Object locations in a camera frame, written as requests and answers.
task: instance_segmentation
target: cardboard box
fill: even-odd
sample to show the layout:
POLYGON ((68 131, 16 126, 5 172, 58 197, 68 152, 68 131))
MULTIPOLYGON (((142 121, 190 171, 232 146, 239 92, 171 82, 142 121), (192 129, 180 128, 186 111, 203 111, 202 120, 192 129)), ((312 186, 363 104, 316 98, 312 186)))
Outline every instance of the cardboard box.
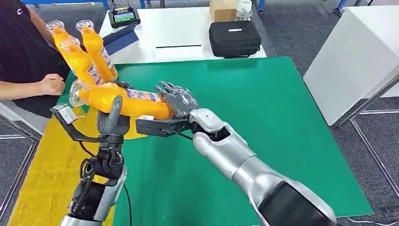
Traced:
POLYGON ((237 0, 210 0, 209 13, 213 22, 234 21, 237 0))

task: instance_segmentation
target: controller screen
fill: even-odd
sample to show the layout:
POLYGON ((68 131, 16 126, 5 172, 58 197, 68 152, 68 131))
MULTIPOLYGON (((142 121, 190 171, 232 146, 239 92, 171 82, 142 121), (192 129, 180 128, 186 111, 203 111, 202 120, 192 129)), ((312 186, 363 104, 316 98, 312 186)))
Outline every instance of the controller screen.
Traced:
POLYGON ((134 20, 136 17, 133 12, 127 12, 127 13, 114 15, 113 18, 115 19, 115 22, 118 23, 128 20, 134 20))

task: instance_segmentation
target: person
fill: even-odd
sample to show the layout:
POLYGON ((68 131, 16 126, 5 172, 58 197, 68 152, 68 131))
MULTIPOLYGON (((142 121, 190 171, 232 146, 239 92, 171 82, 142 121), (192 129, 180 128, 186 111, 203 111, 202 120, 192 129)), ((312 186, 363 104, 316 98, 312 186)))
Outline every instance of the person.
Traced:
POLYGON ((70 68, 44 21, 20 0, 0 1, 0 100, 50 118, 70 68))

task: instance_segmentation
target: green mat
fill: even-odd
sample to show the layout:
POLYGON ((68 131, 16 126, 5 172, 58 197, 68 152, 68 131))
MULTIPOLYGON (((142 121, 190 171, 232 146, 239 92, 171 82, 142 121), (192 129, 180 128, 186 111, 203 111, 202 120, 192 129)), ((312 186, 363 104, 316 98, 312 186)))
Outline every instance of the green mat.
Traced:
MULTIPOLYGON (((187 87, 248 142, 260 159, 299 180, 338 217, 372 210, 289 57, 132 64, 120 79, 153 91, 158 81, 187 87)), ((248 226, 249 201, 192 142, 178 137, 126 141, 127 188, 135 226, 248 226)), ((121 193, 114 225, 129 223, 121 193)))

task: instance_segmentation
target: yellow drink bottle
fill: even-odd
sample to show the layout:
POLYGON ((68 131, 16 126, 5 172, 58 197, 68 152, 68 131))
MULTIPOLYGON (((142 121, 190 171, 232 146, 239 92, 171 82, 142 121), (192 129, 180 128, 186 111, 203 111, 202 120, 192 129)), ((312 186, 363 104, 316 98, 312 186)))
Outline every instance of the yellow drink bottle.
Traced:
POLYGON ((134 89, 124 89, 115 83, 105 83, 101 86, 86 86, 76 80, 71 86, 69 101, 72 106, 83 104, 109 113, 116 96, 122 97, 121 115, 138 117, 152 115, 155 119, 170 119, 170 111, 164 99, 156 94, 134 89))
POLYGON ((74 37, 69 37, 61 42, 61 48, 65 50, 69 59, 69 66, 73 73, 88 86, 104 83, 101 74, 90 56, 80 48, 80 42, 74 37))
POLYGON ((59 20, 48 22, 46 27, 47 30, 53 35, 57 49, 60 51, 61 55, 69 65, 68 54, 64 49, 61 48, 61 42, 67 40, 69 37, 71 37, 71 35, 66 32, 63 22, 59 20))
POLYGON ((81 20, 76 24, 76 29, 82 33, 83 44, 91 56, 98 72, 105 82, 118 77, 118 72, 113 65, 107 50, 104 48, 104 40, 94 31, 94 24, 90 20, 81 20))

